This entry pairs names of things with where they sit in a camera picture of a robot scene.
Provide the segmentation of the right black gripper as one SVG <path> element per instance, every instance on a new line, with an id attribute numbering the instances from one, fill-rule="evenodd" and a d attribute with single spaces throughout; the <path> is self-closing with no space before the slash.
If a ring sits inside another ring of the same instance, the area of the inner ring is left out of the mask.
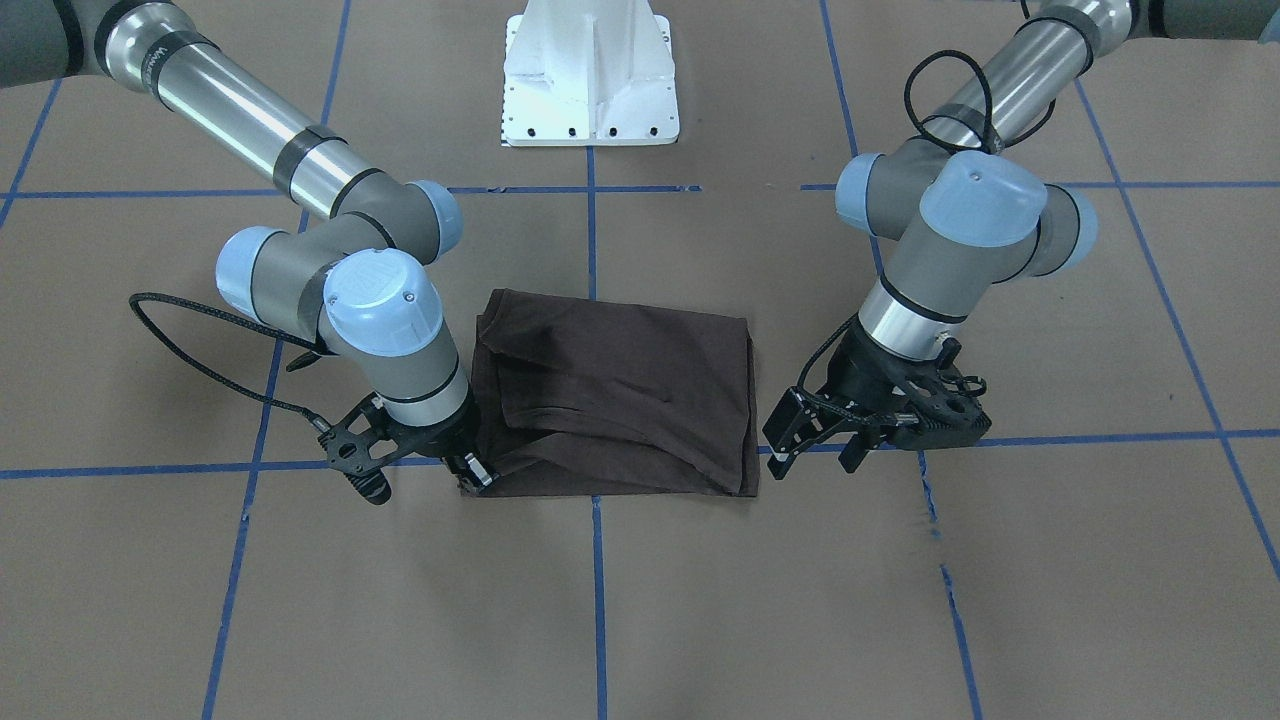
<path id="1" fill-rule="evenodd" d="M 495 482 L 477 454 L 480 410 L 472 396 L 444 421 L 412 427 L 389 414 L 389 404 L 371 395 L 338 423 L 317 419 L 317 442 L 332 469 L 342 473 L 372 505 L 392 497 L 383 468 L 410 455 L 434 457 L 457 478 L 465 495 L 484 495 Z"/>

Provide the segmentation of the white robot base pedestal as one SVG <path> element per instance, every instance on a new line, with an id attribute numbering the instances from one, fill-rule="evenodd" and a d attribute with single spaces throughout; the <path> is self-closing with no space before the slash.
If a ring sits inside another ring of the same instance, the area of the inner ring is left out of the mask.
<path id="1" fill-rule="evenodd" d="M 530 1 L 504 41 L 504 146 L 677 142 L 671 24 L 650 3 Z"/>

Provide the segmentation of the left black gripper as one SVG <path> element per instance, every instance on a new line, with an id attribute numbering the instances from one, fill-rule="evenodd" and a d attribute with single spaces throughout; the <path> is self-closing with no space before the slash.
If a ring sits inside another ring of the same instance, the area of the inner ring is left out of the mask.
<path id="1" fill-rule="evenodd" d="M 850 437 L 838 455 L 854 473 L 882 445 L 900 450 L 972 447 L 991 429 L 980 406 L 986 380 L 955 365 L 961 345 L 947 338 L 940 355 L 902 359 L 865 331 L 832 334 L 801 369 L 767 418 L 767 469 L 783 479 L 800 454 L 833 436 Z"/>

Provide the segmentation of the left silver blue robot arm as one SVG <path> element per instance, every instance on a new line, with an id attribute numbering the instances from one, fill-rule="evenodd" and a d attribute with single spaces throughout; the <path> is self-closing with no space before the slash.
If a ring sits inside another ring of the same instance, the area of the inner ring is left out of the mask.
<path id="1" fill-rule="evenodd" d="M 993 284 L 1076 265 L 1094 246 L 1087 199 L 1048 184 L 1006 158 L 1050 118 L 1057 96 L 1132 38 L 1277 40 L 1275 1 L 1043 1 L 986 64 L 954 58 L 973 79 L 891 154 L 865 152 L 842 170 L 842 222 L 897 249 L 861 307 L 822 346 L 826 380 L 809 369 L 764 423 L 767 464 L 785 478 L 796 459 L 833 436 L 855 471 L 883 445 L 964 448 L 992 423 L 986 382 L 956 368 L 957 332 Z"/>

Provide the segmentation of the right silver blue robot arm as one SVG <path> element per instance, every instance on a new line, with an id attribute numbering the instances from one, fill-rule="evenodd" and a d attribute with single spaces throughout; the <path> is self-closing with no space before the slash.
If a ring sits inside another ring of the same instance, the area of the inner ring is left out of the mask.
<path id="1" fill-rule="evenodd" d="M 232 60 L 172 1 L 5 1 L 3 86 L 101 76 L 197 126 L 317 218 L 291 233 L 253 225 L 221 247 L 219 318 L 323 357 L 370 386 L 344 416 L 253 393 L 302 416 L 328 464 L 370 503 L 392 496 L 385 468 L 435 457 L 468 495 L 497 474 L 477 447 L 480 411 L 428 266 L 465 223 L 442 184 L 402 184 Z"/>

